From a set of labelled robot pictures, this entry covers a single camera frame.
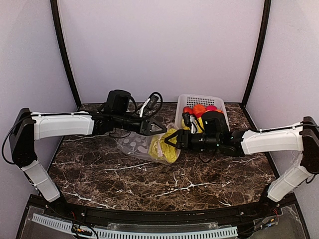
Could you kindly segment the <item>yellow toy lemon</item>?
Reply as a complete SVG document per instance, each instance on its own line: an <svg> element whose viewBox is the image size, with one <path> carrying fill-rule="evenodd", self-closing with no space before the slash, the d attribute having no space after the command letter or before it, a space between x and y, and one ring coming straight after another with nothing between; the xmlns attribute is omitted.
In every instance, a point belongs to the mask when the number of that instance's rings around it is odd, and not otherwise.
<svg viewBox="0 0 319 239"><path fill-rule="evenodd" d="M192 129L192 122L189 119L186 119L186 120L182 119L181 126L183 129L191 130Z"/></svg>

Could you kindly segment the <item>yellow napa cabbage toy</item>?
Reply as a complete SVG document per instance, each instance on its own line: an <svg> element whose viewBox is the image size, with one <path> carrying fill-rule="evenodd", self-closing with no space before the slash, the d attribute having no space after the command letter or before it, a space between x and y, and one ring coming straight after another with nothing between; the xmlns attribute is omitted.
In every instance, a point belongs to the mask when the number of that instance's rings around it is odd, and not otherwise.
<svg viewBox="0 0 319 239"><path fill-rule="evenodd" d="M157 134L151 138L148 154L155 162L159 162L162 164L173 164L177 161L180 150L169 146L164 142L165 134L166 133Z"/></svg>

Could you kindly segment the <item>clear zip top bag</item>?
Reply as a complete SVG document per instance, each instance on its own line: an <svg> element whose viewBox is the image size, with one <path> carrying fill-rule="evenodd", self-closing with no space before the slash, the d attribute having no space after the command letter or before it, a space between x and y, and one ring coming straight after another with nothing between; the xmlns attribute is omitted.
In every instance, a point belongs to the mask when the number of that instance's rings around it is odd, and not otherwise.
<svg viewBox="0 0 319 239"><path fill-rule="evenodd" d="M175 133L179 128L170 123L167 132L154 136L142 136L132 132L129 136L117 139L119 150L138 159L161 164L173 164L177 161L180 150L166 144L165 139Z"/></svg>

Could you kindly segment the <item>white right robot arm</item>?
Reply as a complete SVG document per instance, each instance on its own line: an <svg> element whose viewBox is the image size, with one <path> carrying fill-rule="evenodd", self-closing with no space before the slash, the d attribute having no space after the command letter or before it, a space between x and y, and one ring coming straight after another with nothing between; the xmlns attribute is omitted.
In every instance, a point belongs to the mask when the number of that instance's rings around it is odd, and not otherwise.
<svg viewBox="0 0 319 239"><path fill-rule="evenodd" d="M319 173L319 126L312 117L293 125L271 129L230 132L223 113L208 111L202 115L203 132L179 129L164 141L177 149L219 151L241 157L260 152L299 151L297 161L266 187L266 197L281 201L309 177Z"/></svg>

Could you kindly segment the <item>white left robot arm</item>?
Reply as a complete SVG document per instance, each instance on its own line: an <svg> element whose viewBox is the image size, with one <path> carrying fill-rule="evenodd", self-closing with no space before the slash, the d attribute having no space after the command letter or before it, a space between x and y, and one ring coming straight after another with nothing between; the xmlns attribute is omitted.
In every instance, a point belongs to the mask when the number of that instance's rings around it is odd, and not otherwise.
<svg viewBox="0 0 319 239"><path fill-rule="evenodd" d="M151 93L141 106L137 106L129 92L112 90L96 111L36 113L23 108L5 137L5 141L9 141L11 160L4 161L17 166L47 202L62 200L62 193L38 161L34 147L36 140L68 135L104 135L117 129L142 136L162 134L167 131L166 127L154 119L162 105L159 92Z"/></svg>

